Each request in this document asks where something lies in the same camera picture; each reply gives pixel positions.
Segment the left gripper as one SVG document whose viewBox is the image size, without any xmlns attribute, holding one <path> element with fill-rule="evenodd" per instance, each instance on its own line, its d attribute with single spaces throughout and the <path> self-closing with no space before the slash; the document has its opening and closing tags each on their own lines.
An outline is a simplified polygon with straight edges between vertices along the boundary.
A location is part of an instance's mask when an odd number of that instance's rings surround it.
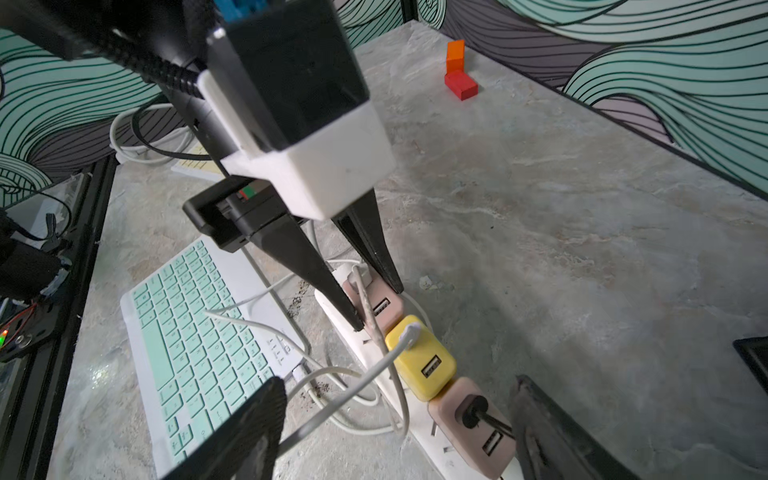
<svg viewBox="0 0 768 480">
<path fill-rule="evenodd" d="M 250 240 L 322 293 L 354 331 L 363 329 L 357 309 L 301 229 L 306 219 L 289 212 L 269 181 L 227 176 L 185 201 L 182 209 L 219 249 L 236 252 Z M 369 190 L 332 221 L 388 286 L 397 294 L 403 293 L 385 241 L 375 190 Z"/>
</svg>

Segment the yellow wireless keyboard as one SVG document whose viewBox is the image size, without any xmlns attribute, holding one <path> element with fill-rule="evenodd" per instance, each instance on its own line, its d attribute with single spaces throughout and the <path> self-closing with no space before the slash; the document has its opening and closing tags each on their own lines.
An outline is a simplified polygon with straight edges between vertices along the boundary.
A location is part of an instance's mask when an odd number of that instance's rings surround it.
<svg viewBox="0 0 768 480">
<path fill-rule="evenodd" d="M 219 182 L 225 177 L 217 164 L 212 160 L 176 159 L 171 166 L 171 170 L 179 174 L 211 182 Z"/>
</svg>

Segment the pink charger with white cable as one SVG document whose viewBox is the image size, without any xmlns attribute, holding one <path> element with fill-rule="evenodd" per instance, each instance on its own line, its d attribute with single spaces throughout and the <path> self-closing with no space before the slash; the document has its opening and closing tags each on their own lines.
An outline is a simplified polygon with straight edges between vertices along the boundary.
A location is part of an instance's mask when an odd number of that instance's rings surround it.
<svg viewBox="0 0 768 480">
<path fill-rule="evenodd" d="M 382 333 L 387 334 L 404 317 L 403 300 L 375 270 L 371 271 L 367 266 L 360 266 L 359 270 L 376 323 Z M 358 313 L 364 317 L 364 308 L 352 272 L 346 275 L 342 288 Z"/>
</svg>

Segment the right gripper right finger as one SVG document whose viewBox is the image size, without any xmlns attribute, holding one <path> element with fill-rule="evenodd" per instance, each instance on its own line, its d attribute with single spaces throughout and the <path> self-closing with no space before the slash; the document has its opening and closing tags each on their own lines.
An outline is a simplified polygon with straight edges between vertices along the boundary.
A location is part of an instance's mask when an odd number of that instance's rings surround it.
<svg viewBox="0 0 768 480">
<path fill-rule="evenodd" d="M 510 392 L 511 430 L 525 479 L 635 479 L 530 377 Z"/>
</svg>

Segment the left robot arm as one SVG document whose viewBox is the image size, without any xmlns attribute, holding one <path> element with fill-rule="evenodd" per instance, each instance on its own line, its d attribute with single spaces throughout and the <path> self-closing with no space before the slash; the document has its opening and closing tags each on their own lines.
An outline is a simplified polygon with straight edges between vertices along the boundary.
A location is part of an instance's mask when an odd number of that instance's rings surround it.
<svg viewBox="0 0 768 480">
<path fill-rule="evenodd" d="M 329 220 L 403 291 L 374 191 L 396 161 L 331 2 L 5 1 L 1 24 L 60 58 L 92 53 L 162 89 L 225 174 L 183 206 L 219 248 L 254 244 L 361 330 L 302 230 Z"/>
</svg>

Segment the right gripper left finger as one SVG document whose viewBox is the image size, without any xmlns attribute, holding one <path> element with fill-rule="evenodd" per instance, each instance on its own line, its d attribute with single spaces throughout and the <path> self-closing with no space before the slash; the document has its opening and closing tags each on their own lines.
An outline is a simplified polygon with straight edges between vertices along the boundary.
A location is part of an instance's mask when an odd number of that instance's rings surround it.
<svg viewBox="0 0 768 480">
<path fill-rule="evenodd" d="M 168 479 L 270 479 L 283 432 L 287 394 L 267 380 Z"/>
</svg>

